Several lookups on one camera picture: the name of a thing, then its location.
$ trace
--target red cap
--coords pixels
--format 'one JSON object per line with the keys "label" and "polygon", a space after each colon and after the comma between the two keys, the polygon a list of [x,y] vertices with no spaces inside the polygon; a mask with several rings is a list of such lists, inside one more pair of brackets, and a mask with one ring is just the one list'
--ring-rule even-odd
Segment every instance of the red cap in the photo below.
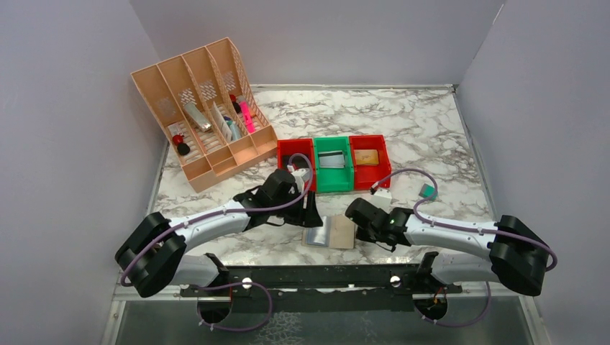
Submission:
{"label": "red cap", "polygon": [[172,137],[172,142],[174,143],[174,145],[178,145],[181,142],[184,142],[184,138],[181,135],[176,134]]}

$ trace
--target pink marker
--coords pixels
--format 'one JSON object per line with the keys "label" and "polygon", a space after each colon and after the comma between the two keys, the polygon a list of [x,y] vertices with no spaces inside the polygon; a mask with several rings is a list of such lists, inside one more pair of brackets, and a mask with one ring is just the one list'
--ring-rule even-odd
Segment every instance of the pink marker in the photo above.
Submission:
{"label": "pink marker", "polygon": [[244,122],[245,122],[248,132],[254,133],[254,131],[255,131],[254,124],[252,124],[252,117],[250,116],[250,110],[247,107],[247,103],[246,102],[240,103],[240,108],[242,109],[242,114],[244,115]]}

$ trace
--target green block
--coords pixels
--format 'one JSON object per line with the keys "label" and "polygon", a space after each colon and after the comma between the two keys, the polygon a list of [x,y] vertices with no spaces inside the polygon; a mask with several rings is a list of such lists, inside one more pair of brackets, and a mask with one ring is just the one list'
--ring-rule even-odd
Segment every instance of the green block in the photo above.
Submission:
{"label": "green block", "polygon": [[[343,169],[320,168],[318,152],[343,151]],[[354,190],[354,164],[348,137],[314,138],[318,193],[347,192]]]}
{"label": "green block", "polygon": [[[424,183],[424,185],[422,186],[422,189],[419,191],[419,196],[421,196],[423,198],[427,198],[427,197],[431,196],[433,193],[434,193],[434,187]],[[437,196],[438,196],[438,194],[435,195],[432,198],[432,200],[436,200]]]}

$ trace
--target paper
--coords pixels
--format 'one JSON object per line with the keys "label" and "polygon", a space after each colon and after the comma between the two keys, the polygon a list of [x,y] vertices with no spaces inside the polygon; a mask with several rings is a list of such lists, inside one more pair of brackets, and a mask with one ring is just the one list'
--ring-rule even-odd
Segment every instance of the paper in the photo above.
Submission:
{"label": "paper", "polygon": [[379,165],[379,152],[376,149],[355,149],[356,165]]}
{"label": "paper", "polygon": [[170,130],[172,137],[174,137],[175,135],[180,135],[181,137],[184,137],[184,133],[182,132],[182,129],[180,128],[180,124],[178,124],[178,122],[169,125],[168,129]]}
{"label": "paper", "polygon": [[233,133],[231,133],[229,125],[224,121],[224,117],[222,117],[222,113],[220,112],[220,109],[218,109],[216,102],[212,104],[211,113],[214,117],[216,125],[220,127],[220,132],[222,133],[222,136],[227,140],[227,142],[231,142],[231,136],[233,135]]}

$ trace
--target plastic bin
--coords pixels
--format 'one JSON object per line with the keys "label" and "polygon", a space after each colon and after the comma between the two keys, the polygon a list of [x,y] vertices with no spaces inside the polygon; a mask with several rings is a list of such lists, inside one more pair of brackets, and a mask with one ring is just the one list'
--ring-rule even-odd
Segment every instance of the plastic bin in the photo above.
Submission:
{"label": "plastic bin", "polygon": [[[354,135],[350,136],[350,149],[354,162],[354,189],[367,190],[377,181],[390,175],[392,166],[386,150],[386,140],[383,135]],[[354,150],[377,150],[379,165],[356,165]],[[390,188],[390,180],[380,185]]]}
{"label": "plastic bin", "polygon": [[[136,71],[132,77],[168,141],[172,142],[168,130],[171,124],[183,132],[191,151],[185,156],[176,154],[196,192],[276,153],[276,133],[256,105],[240,54],[228,38]],[[229,93],[244,96],[255,132],[246,130]],[[190,102],[210,121],[211,130],[202,129],[183,110]],[[241,139],[227,142],[222,136],[220,121],[224,120],[217,121],[218,116],[212,116],[216,113],[214,104],[223,117],[235,122]]]}
{"label": "plastic bin", "polygon": [[313,167],[313,180],[309,190],[316,191],[316,160],[314,159],[314,140],[311,138],[307,139],[289,139],[289,140],[278,140],[278,168],[286,169],[288,159],[295,153],[302,153],[306,155],[311,161]]}
{"label": "plastic bin", "polygon": [[[318,153],[326,151],[343,151],[345,167],[343,169],[320,168]],[[354,165],[348,137],[314,138],[314,155],[316,157],[317,191],[345,192],[354,190]]]}

